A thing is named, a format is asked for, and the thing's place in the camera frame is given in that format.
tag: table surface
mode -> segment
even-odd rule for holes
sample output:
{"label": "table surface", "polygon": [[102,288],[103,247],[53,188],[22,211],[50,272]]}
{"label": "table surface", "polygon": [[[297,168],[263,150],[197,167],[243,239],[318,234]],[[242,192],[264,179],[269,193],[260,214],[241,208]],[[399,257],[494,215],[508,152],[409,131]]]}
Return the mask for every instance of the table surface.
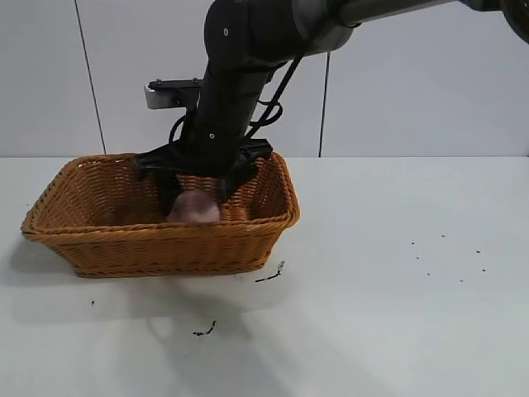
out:
{"label": "table surface", "polygon": [[2,395],[529,395],[529,159],[291,159],[263,270],[121,280],[20,236],[66,161],[0,160]]}

